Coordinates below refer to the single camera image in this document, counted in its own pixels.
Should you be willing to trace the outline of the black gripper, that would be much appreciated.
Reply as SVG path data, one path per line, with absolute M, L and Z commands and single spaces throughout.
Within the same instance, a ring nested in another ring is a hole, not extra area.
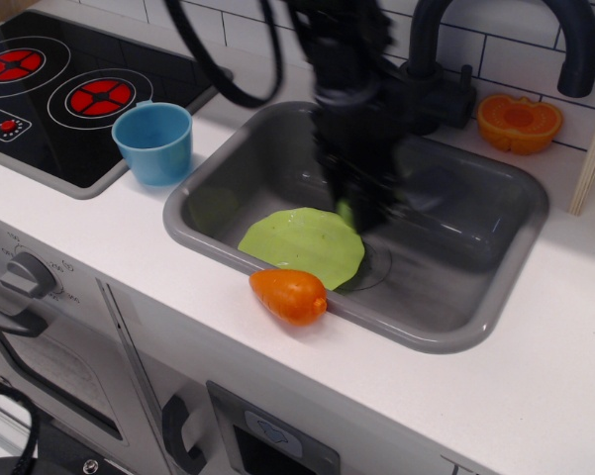
M 406 132 L 404 87 L 318 83 L 314 97 L 315 139 L 331 192 L 346 199 L 353 228 L 369 232 L 388 221 L 399 201 L 393 154 Z

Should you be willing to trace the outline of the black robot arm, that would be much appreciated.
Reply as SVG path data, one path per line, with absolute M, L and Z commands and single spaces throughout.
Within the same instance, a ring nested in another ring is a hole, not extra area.
M 358 233 L 387 220 L 400 180 L 404 84 L 384 56 L 389 19 L 375 1 L 290 1 L 289 17 L 313 68 L 316 159 L 335 208 Z

